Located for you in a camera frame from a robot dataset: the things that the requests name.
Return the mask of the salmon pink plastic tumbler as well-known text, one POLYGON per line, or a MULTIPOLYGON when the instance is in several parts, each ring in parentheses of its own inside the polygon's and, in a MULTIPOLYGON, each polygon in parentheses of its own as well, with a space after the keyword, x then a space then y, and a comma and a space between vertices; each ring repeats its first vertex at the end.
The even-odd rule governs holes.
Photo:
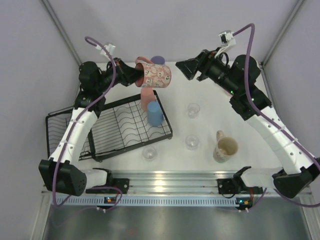
POLYGON ((156 101, 154 91, 151 87, 144 87, 140 91, 140 103, 143 111, 147 111, 148 104, 156 101))

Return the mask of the pink ghost pattern mug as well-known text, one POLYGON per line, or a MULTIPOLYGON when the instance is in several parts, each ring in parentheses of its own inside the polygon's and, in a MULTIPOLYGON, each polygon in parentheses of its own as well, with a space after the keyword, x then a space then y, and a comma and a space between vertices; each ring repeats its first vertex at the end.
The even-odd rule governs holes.
POLYGON ((167 65, 156 64, 139 56, 135 60, 135 68, 142 70, 142 76, 135 82, 140 88, 166 88, 172 81, 172 72, 167 65))

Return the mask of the blue plastic tumbler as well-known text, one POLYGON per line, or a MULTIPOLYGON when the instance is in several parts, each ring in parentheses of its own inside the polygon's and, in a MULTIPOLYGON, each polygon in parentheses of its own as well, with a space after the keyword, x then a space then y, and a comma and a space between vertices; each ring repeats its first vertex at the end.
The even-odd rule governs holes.
POLYGON ((160 126, 164 121, 163 112, 157 101, 151 101, 147 105, 147 122, 154 127, 160 126))

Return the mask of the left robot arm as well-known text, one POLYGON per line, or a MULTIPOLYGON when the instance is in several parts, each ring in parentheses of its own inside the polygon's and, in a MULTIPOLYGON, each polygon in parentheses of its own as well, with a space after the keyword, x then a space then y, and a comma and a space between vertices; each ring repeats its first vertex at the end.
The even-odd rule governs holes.
POLYGON ((106 93, 115 85, 128 87, 144 75, 141 69, 126 65, 114 58, 101 70, 93 61, 86 61, 79 67, 80 92, 72 109, 70 122, 58 146, 47 160, 38 166, 47 190, 80 196, 87 189, 97 187, 103 193, 114 188, 114 181, 105 169, 79 170, 79 161, 88 134, 101 115, 106 93))

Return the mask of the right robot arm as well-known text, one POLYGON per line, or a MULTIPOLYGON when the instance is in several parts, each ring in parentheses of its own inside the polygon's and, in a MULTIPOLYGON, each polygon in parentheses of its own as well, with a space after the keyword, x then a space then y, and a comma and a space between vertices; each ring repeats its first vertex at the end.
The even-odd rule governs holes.
POLYGON ((188 79, 214 81, 231 94, 233 110, 265 140, 281 166, 253 168, 245 166, 233 175, 233 186, 240 193, 250 188, 272 188, 293 199, 320 175, 320 160, 305 150, 280 120, 268 97, 255 82, 261 71, 253 57, 242 54, 232 65, 222 61, 217 50, 204 49, 198 56, 176 62, 188 79))

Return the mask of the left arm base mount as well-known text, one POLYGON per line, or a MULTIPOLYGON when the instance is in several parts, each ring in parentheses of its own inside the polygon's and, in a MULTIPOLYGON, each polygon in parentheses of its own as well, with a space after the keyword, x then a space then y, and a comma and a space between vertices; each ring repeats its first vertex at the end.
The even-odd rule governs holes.
POLYGON ((95 185, 90 189, 86 189, 86 194, 119 194, 115 189, 105 189, 105 187, 114 187, 122 191, 123 194, 127 194, 129 190, 129 178, 118 178, 114 177, 113 173, 109 169, 104 168, 93 168, 93 171, 105 172, 106 179, 102 185, 95 185))

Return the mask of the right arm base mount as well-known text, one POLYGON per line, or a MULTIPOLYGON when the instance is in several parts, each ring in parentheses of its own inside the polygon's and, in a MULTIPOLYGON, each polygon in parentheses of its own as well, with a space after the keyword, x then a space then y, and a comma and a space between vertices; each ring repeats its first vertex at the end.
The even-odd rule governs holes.
POLYGON ((231 178, 217 179, 218 193, 223 196, 231 195, 230 197, 225 197, 227 199, 234 197, 236 194, 249 194, 250 199, 253 200, 252 189, 247 187, 241 178, 244 172, 251 168, 251 166, 245 166, 234 173, 231 178))

